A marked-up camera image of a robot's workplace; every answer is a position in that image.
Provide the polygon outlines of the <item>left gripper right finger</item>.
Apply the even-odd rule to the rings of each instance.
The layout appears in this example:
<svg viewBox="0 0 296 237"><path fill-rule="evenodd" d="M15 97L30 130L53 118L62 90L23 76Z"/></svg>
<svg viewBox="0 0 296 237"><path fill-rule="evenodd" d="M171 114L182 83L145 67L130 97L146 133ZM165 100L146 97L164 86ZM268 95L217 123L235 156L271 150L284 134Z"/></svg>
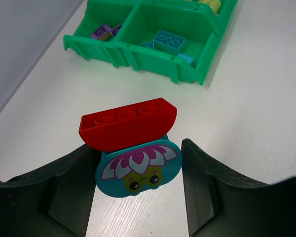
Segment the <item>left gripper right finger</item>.
<svg viewBox="0 0 296 237"><path fill-rule="evenodd" d="M247 177L182 141L191 237L296 237L296 176L275 184Z"/></svg>

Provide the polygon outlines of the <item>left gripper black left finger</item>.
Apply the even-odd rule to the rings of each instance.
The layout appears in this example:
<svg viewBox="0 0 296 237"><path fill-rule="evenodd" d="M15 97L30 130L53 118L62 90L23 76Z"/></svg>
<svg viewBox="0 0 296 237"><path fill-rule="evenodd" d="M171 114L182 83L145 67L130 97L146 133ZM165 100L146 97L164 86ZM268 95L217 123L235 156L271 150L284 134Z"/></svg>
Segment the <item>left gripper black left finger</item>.
<svg viewBox="0 0 296 237"><path fill-rule="evenodd" d="M99 152L82 145L6 182L0 181L0 237L84 237Z"/></svg>

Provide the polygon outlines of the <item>teal printed purple lego stack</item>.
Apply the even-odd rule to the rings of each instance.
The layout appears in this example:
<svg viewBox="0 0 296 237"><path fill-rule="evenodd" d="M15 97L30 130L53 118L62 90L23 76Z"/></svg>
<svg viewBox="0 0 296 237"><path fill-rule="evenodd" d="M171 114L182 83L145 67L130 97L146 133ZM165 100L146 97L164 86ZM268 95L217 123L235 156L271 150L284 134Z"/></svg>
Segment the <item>teal printed purple lego stack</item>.
<svg viewBox="0 0 296 237"><path fill-rule="evenodd" d="M95 182L100 191L110 197L135 196L172 181L182 161L180 148L165 135L127 149L102 152Z"/></svg>

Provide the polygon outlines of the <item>teal small lego brick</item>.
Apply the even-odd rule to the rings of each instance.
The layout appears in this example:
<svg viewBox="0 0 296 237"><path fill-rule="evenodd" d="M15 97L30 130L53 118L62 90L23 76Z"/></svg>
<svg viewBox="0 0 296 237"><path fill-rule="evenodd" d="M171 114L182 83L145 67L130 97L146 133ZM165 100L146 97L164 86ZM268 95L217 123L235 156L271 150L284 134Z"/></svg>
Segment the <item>teal small lego brick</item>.
<svg viewBox="0 0 296 237"><path fill-rule="evenodd" d="M185 54L178 54L178 57L185 59L190 65L192 64L194 58Z"/></svg>

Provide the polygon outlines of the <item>teal long lego brick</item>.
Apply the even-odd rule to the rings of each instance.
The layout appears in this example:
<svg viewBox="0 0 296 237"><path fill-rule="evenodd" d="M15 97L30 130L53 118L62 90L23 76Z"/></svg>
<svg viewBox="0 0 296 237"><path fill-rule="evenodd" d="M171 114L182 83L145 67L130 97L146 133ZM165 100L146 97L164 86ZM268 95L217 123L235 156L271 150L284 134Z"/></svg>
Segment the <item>teal long lego brick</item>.
<svg viewBox="0 0 296 237"><path fill-rule="evenodd" d="M159 30L153 37L155 46L174 55L178 55L185 47L186 39L176 34Z"/></svg>

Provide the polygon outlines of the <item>purple sloped lego brick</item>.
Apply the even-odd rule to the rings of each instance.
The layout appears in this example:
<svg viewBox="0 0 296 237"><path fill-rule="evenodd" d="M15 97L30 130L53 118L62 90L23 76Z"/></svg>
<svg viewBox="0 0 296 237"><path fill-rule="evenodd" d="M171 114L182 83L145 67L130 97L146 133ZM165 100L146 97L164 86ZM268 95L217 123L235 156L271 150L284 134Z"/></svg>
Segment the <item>purple sloped lego brick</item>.
<svg viewBox="0 0 296 237"><path fill-rule="evenodd" d="M112 37L111 27L107 24L102 24L90 36L91 39L107 41Z"/></svg>

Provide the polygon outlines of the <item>small teal lego cube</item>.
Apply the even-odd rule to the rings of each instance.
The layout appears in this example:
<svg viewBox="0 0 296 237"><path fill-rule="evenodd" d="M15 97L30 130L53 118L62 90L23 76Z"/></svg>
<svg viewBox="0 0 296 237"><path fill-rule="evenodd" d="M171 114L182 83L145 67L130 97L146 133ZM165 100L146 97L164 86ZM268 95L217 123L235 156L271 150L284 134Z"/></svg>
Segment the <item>small teal lego cube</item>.
<svg viewBox="0 0 296 237"><path fill-rule="evenodd" d="M152 49L152 50L155 49L153 41L143 42L143 43L140 44L140 46L144 47L144 48Z"/></svg>

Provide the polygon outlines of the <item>purple square lego brick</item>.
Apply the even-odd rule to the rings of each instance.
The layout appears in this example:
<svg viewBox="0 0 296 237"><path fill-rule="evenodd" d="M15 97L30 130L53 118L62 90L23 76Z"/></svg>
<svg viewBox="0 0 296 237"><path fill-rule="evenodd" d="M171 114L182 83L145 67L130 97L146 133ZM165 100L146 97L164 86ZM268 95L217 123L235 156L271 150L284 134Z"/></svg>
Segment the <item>purple square lego brick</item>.
<svg viewBox="0 0 296 237"><path fill-rule="evenodd" d="M122 24L119 24L116 27L111 28L110 33L111 33L111 35L112 35L113 38L116 37L116 35L120 31L121 27L122 27Z"/></svg>

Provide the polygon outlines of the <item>lime green lego brick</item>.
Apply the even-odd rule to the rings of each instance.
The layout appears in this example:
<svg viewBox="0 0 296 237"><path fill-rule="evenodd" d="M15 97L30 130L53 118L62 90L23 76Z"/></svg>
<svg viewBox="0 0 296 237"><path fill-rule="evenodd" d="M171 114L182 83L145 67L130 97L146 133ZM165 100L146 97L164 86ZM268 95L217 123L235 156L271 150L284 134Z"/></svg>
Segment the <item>lime green lego brick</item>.
<svg viewBox="0 0 296 237"><path fill-rule="evenodd" d="M198 3L208 5L217 16L222 7L222 2L220 0L199 0Z"/></svg>

